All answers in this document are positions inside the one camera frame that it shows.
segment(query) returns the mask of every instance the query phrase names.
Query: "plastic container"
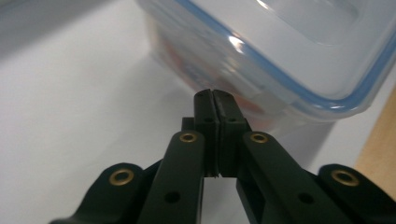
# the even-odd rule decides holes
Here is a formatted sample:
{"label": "plastic container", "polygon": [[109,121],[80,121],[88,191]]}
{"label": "plastic container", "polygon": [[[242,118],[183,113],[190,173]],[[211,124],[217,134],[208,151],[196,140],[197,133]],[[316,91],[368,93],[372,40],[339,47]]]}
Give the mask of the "plastic container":
{"label": "plastic container", "polygon": [[280,135],[364,111],[395,60],[396,1],[138,0],[157,55]]}

